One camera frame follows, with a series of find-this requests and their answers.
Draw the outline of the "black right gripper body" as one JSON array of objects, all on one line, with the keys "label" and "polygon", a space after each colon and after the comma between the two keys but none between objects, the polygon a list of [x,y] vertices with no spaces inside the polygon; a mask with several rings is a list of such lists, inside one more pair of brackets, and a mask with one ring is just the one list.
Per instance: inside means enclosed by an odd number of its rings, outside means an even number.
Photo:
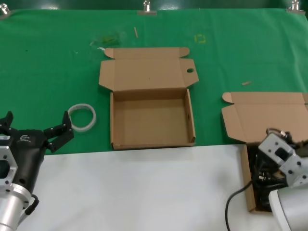
[{"label": "black right gripper body", "polygon": [[308,141],[295,143],[293,148],[298,156],[308,156]]}]

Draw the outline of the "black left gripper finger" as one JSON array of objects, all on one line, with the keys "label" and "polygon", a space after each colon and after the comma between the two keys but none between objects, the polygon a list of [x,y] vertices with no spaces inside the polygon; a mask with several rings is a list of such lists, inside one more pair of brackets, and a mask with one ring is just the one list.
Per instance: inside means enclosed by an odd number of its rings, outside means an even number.
[{"label": "black left gripper finger", "polygon": [[74,133],[68,111],[64,112],[62,124],[47,128],[43,133],[46,137],[46,147],[52,153],[71,141],[74,138]]},{"label": "black left gripper finger", "polygon": [[0,119],[0,134],[9,135],[11,123],[13,121],[13,113],[9,111],[5,117]]}]

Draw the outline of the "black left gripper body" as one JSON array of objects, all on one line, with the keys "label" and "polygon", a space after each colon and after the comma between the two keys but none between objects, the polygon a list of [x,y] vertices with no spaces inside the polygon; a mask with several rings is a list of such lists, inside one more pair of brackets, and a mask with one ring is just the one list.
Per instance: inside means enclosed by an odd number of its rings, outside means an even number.
[{"label": "black left gripper body", "polygon": [[47,150],[47,138],[42,130],[36,129],[17,130],[11,128],[9,135],[13,138],[10,142],[10,150],[17,163],[13,183],[33,193]]}]

